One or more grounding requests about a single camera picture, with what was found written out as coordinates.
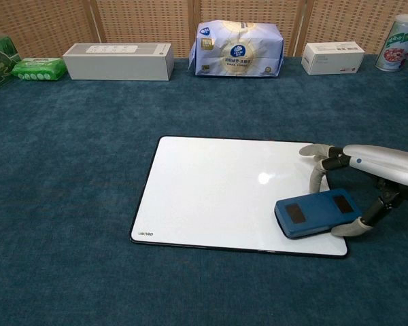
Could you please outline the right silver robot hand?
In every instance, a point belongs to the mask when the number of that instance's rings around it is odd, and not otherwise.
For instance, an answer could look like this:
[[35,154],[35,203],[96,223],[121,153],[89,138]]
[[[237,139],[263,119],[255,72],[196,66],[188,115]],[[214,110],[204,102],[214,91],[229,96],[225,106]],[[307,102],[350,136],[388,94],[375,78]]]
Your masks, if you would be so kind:
[[311,194],[320,191],[323,177],[331,170],[350,166],[375,179],[381,195],[353,222],[331,229],[334,236],[362,235],[381,221],[393,209],[408,201],[408,152],[376,145],[346,145],[336,147],[312,143],[299,149],[301,156],[314,158],[309,180]]

